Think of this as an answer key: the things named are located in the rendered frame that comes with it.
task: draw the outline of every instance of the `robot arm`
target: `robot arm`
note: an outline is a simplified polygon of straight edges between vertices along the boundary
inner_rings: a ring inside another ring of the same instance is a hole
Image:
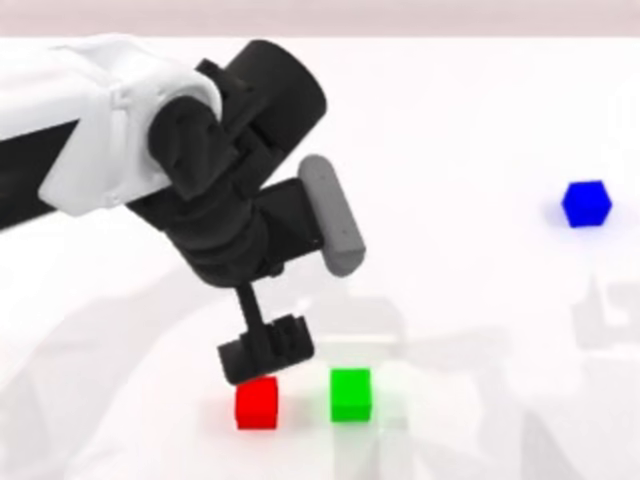
[[[326,112],[293,56],[253,41],[226,68],[193,70],[94,37],[3,69],[0,96],[0,228],[124,204],[204,282],[236,290],[248,331],[219,347],[230,383],[313,356],[304,318],[264,324],[252,283],[316,251],[347,276],[365,246],[326,159],[264,187]]]

